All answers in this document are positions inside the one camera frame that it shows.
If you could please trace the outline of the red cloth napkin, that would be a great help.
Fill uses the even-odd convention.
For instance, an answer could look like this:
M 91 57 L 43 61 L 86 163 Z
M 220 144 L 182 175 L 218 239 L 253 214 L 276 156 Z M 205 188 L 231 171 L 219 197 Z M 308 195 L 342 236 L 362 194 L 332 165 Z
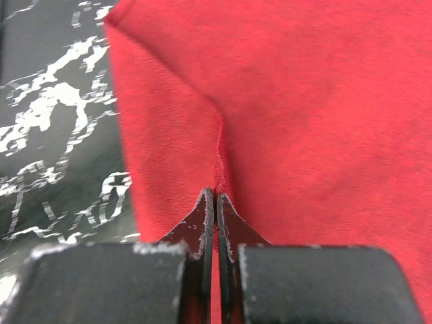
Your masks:
M 210 187 L 274 244 L 388 250 L 431 322 L 430 1 L 120 1 L 104 28 L 144 241 Z

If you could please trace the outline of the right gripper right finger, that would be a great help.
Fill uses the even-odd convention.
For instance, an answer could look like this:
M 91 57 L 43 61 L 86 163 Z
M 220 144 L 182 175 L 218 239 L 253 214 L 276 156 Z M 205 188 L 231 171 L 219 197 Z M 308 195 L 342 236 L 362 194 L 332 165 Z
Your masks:
M 422 323 L 399 263 L 373 246 L 278 246 L 217 198 L 224 323 Z

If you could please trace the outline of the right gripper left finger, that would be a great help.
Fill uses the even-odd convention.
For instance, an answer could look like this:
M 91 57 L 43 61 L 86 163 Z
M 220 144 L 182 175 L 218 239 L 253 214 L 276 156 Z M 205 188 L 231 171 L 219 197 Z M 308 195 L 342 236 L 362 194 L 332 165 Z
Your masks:
M 43 244 L 1 305 L 2 323 L 208 323 L 213 195 L 155 243 Z

